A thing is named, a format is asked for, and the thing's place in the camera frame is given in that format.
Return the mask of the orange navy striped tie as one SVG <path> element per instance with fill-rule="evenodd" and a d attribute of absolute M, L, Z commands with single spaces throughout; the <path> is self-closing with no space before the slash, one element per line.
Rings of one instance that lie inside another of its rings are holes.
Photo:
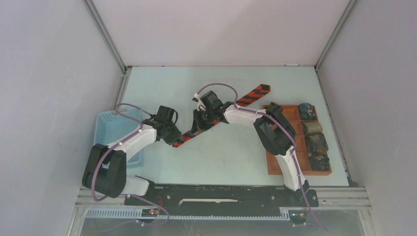
<path fill-rule="evenodd" d="M 197 94 L 199 95 L 203 95 L 201 94 L 202 91 L 209 87 L 209 86 L 214 86 L 215 84 L 209 84 L 204 86 L 203 88 L 201 88 Z M 243 109 L 246 108 L 248 105 L 258 101 L 260 98 L 264 97 L 265 95 L 267 95 L 270 92 L 270 86 L 266 85 L 266 84 L 260 84 L 257 87 L 255 87 L 255 89 L 253 89 L 251 92 L 249 92 L 248 94 L 246 94 L 245 96 L 243 96 L 242 98 L 238 99 L 238 94 L 235 94 L 235 99 L 234 101 L 228 101 L 225 102 L 225 112 L 224 112 L 224 116 L 227 120 L 228 123 L 230 123 L 231 121 L 233 121 L 232 118 L 232 113 L 233 112 L 243 112 L 243 118 L 238 118 L 239 122 L 242 122 L 243 124 L 248 123 L 249 125 L 251 125 L 253 123 L 253 119 L 251 118 L 251 112 L 257 112 L 255 110 L 249 110 L 249 111 L 244 111 Z M 191 134 L 191 130 L 185 132 L 182 134 L 182 136 L 172 145 L 175 148 L 180 147 L 181 145 L 183 145 L 184 143 L 190 141 L 191 139 L 197 137 L 198 135 L 204 133 L 204 132 L 200 132 L 197 134 Z"/>

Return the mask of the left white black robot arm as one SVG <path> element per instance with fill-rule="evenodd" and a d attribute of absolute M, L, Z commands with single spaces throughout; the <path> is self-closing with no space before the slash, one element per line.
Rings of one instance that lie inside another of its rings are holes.
<path fill-rule="evenodd" d="M 181 137 L 176 126 L 178 112 L 166 106 L 160 106 L 156 114 L 150 114 L 143 121 L 123 115 L 135 121 L 138 126 L 130 133 L 107 145 L 95 144 L 88 157 L 82 177 L 82 185 L 91 190 L 96 201 L 120 195 L 136 195 L 144 205 L 155 200 L 155 191 L 149 188 L 150 181 L 127 174 L 127 162 L 145 147 L 163 140 L 172 145 Z"/>

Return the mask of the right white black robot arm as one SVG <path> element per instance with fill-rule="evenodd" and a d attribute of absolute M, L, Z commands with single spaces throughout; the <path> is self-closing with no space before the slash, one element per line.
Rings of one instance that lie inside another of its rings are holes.
<path fill-rule="evenodd" d="M 197 102 L 197 108 L 193 111 L 191 134 L 211 129 L 216 121 L 253 127 L 263 147 L 278 161 L 284 185 L 288 188 L 288 203 L 298 206 L 305 200 L 306 194 L 302 188 L 306 179 L 296 157 L 296 132 L 279 107 L 255 110 L 236 102 L 223 103 L 211 90 L 204 95 L 194 94 L 193 101 Z"/>

